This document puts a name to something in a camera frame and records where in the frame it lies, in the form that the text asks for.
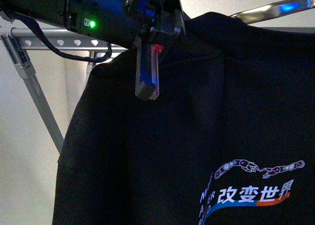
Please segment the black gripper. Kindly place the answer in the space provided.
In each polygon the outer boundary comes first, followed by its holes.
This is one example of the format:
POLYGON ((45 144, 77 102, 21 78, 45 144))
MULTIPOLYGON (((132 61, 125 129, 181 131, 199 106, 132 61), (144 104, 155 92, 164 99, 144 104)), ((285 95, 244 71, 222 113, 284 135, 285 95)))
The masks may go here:
POLYGON ((159 55, 185 32, 185 13, 180 0, 128 0, 127 15, 140 22, 134 45, 137 49, 135 95, 143 101, 159 96, 159 55))

